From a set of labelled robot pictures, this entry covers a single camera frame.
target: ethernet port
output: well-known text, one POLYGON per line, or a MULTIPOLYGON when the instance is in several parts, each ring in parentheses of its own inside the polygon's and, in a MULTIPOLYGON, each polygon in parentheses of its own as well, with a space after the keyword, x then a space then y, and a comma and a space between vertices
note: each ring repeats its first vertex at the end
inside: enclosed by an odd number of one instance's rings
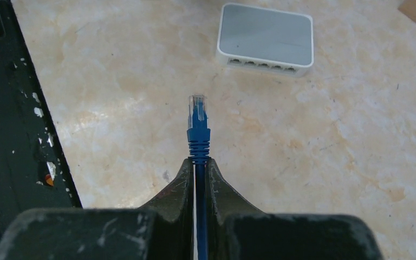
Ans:
POLYGON ((296 73, 296 69, 289 67, 284 69, 285 72, 296 73))
POLYGON ((229 60, 229 64, 241 65, 242 62, 239 59, 237 59, 237 58, 231 58, 229 60))

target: blue cable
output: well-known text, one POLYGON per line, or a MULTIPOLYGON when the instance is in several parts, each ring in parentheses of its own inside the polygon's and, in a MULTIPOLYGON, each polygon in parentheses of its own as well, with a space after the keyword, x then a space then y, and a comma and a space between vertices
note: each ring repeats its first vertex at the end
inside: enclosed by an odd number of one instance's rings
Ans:
POLYGON ((206 116, 206 97, 190 96, 187 140, 190 158, 195 164, 195 188, 197 209, 197 251, 198 260, 208 259, 205 203, 205 165, 210 152, 210 129, 206 116))

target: beige marble tabletop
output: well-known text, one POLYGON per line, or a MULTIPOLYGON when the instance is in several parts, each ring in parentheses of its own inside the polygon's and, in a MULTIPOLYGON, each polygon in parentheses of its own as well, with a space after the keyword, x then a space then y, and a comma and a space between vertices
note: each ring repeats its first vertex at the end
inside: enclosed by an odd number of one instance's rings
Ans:
POLYGON ((226 180, 266 212, 347 213, 416 259, 416 24, 400 0, 245 0, 313 16, 302 78, 214 60, 226 0, 13 0, 85 207, 137 207, 188 156, 208 96, 226 180))

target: black object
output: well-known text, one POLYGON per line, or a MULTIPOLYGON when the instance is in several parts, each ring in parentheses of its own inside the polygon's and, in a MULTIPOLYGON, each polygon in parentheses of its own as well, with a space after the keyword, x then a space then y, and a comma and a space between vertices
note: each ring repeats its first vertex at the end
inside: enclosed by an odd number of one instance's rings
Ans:
POLYGON ((10 1, 0 1, 0 238, 25 210, 73 206, 81 203, 17 18, 10 1))
MULTIPOLYGON (((23 213, 4 234, 0 259, 192 259, 192 168, 186 159, 139 209, 23 213)), ((382 259, 358 218, 266 214, 223 179, 213 159, 205 176, 209 259, 382 259)))

